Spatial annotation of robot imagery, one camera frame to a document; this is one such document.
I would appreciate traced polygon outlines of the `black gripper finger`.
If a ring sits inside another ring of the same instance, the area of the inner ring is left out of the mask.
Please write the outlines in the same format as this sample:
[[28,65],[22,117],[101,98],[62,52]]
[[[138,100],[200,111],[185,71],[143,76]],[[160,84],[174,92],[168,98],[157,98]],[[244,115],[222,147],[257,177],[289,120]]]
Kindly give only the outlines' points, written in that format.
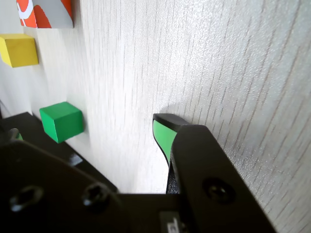
[[153,135],[174,172],[196,233],[272,233],[274,228],[204,125],[153,115]]
[[126,233],[121,203],[103,183],[59,158],[0,135],[3,233]]

